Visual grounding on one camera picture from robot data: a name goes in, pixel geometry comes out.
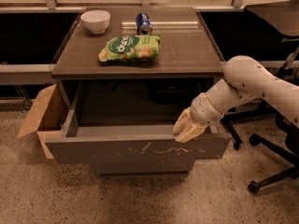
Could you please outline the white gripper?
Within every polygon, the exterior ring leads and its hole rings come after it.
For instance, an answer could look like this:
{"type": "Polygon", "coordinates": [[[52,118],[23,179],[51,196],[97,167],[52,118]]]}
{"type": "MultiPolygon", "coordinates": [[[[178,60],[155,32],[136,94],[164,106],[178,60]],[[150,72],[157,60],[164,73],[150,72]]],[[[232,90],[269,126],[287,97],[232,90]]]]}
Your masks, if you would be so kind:
{"type": "Polygon", "coordinates": [[[175,140],[186,143],[201,135],[207,126],[214,125],[220,121],[223,114],[210,103],[204,92],[192,100],[190,108],[186,108],[178,117],[173,134],[175,140]]]}

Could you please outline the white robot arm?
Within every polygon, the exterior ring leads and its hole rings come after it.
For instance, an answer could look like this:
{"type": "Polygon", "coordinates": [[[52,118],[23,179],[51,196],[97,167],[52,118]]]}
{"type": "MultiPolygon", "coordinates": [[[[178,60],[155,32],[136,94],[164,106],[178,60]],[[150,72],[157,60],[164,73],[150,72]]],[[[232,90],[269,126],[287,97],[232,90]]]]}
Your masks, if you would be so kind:
{"type": "Polygon", "coordinates": [[[299,87],[275,77],[249,56],[235,56],[223,66],[224,78],[196,96],[179,116],[173,134],[186,143],[218,123],[233,107],[255,98],[270,104],[279,114],[299,127],[299,87]]]}

